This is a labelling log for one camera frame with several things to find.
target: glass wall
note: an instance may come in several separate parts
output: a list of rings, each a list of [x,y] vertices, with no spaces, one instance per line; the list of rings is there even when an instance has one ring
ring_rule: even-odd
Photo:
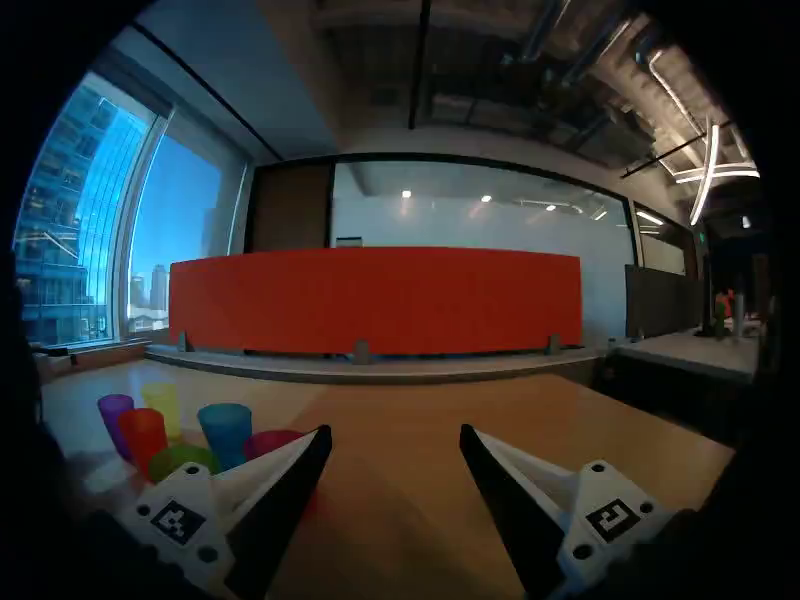
[[[625,206],[562,181],[483,166],[339,163],[331,239],[577,256],[583,343],[598,345],[625,335],[625,265],[634,263]]]
[[[155,115],[94,75],[45,141],[14,240],[28,338],[44,345],[108,339],[110,256],[134,163]]]
[[[246,160],[231,144],[175,111],[156,150],[136,216],[128,331],[169,326],[175,262],[227,254]]]
[[[697,279],[691,231],[639,204],[636,204],[636,220],[645,267]]]

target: wooden table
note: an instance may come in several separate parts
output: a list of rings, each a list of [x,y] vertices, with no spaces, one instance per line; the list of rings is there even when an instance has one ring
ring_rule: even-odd
[[[142,485],[113,458],[94,415],[96,399],[153,380],[178,384],[193,441],[201,438],[196,409],[217,401],[251,406],[256,429],[331,425],[334,449],[317,508],[300,523],[273,581],[270,597],[277,599],[521,598],[459,451],[462,423],[568,469],[606,459],[673,509],[699,507],[732,454],[554,375],[322,386],[140,361],[57,380],[44,390],[46,419],[71,464],[94,457],[83,461],[94,466],[75,476],[96,504],[131,501]],[[87,422],[76,426],[81,418]],[[118,481],[112,473],[120,474]],[[108,482],[106,489],[98,481]]]

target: red partition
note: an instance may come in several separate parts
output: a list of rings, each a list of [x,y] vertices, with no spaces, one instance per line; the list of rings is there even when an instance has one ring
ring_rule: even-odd
[[[172,265],[170,335],[266,352],[457,354],[581,340],[580,259],[472,248],[330,248]]]

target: purple plastic cup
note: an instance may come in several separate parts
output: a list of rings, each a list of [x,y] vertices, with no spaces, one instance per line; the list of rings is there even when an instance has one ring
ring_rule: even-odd
[[[100,410],[103,423],[106,424],[108,435],[111,436],[111,441],[114,442],[117,452],[122,458],[130,462],[131,451],[117,421],[122,413],[133,410],[133,398],[125,394],[110,394],[97,401],[97,408]]]

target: plastic cup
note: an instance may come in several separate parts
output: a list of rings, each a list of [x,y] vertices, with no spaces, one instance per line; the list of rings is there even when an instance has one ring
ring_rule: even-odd
[[[253,413],[242,404],[209,404],[197,412],[208,445],[223,470],[247,462],[244,444],[253,435]]]
[[[141,389],[145,406],[164,415],[164,428],[167,437],[177,440],[181,437],[181,407],[178,404],[178,390],[174,383],[145,383]]]
[[[150,460],[167,447],[164,417],[152,408],[135,408],[122,413],[117,422],[131,450],[133,464],[149,480]]]
[[[255,433],[245,442],[244,455],[247,460],[253,460],[254,458],[263,456],[267,452],[277,450],[281,446],[285,446],[289,442],[293,442],[304,435],[305,433],[289,429],[276,429],[274,431]]]
[[[211,450],[200,446],[178,444],[165,448],[150,459],[148,468],[150,481],[158,483],[162,479],[166,479],[187,462],[194,462],[208,467],[212,475],[220,472],[219,461]]]
[[[114,448],[122,458],[130,462],[131,450],[119,429],[117,420],[122,413],[133,410],[133,398],[125,394],[103,396],[97,401],[97,409],[103,417],[103,423],[106,425],[108,435],[111,436],[111,441],[114,442]]]

